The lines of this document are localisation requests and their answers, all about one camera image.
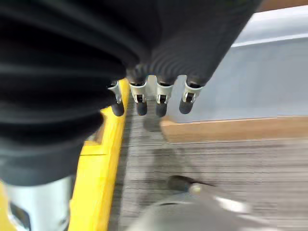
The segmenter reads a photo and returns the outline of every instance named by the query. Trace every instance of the gray wall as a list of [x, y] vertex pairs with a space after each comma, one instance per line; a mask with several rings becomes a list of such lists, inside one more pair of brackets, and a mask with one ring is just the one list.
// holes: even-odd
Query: gray wall
[[[308, 6], [256, 13], [190, 114], [179, 112], [179, 76], [167, 115], [179, 123], [308, 115]], [[151, 88], [155, 81], [149, 80]]]

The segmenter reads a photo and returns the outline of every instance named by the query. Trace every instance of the yellow frame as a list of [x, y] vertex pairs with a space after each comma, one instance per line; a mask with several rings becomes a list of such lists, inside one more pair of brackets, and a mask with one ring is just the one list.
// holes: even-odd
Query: yellow frame
[[[129, 85], [120, 81], [125, 113], [113, 114], [111, 107], [103, 109], [102, 143], [87, 141], [79, 159], [77, 179], [71, 201], [69, 231], [107, 231], [117, 164], [120, 155]], [[7, 201], [0, 184], [0, 230], [14, 231], [7, 220]]]

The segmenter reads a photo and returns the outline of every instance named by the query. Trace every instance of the silver metal cylinder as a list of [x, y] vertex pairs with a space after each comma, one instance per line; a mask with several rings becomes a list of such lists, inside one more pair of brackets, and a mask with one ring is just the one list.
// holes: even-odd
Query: silver metal cylinder
[[149, 206], [127, 231], [279, 231], [250, 212], [218, 187], [195, 183], [189, 192]]
[[9, 219], [18, 231], [65, 231], [72, 190], [71, 176], [38, 186], [5, 184]]

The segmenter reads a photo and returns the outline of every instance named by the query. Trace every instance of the gray carpet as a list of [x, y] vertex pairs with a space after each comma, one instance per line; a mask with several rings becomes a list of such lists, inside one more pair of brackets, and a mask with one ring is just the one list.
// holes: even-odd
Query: gray carpet
[[308, 140], [167, 143], [148, 105], [142, 117], [128, 107], [109, 231], [171, 195], [165, 181], [179, 174], [232, 192], [283, 230], [308, 230]]

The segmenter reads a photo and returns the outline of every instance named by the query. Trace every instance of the black rubber fingertip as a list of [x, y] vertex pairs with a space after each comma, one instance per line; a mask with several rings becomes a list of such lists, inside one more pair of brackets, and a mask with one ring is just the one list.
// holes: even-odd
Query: black rubber fingertip
[[137, 112], [138, 112], [138, 115], [140, 115], [140, 116], [146, 115], [147, 112], [148, 112], [147, 103], [146, 102], [137, 103]]
[[184, 176], [171, 176], [168, 178], [168, 188], [177, 191], [188, 191], [189, 187], [194, 183], [194, 180]]
[[116, 103], [116, 104], [111, 105], [111, 108], [115, 116], [122, 116], [124, 114], [123, 101], [121, 101], [121, 103]]
[[167, 104], [165, 103], [157, 103], [156, 104], [156, 115], [159, 117], [163, 117], [167, 112]]
[[179, 110], [182, 114], [188, 114], [189, 112], [191, 112], [192, 107], [193, 103], [188, 103], [181, 100]]

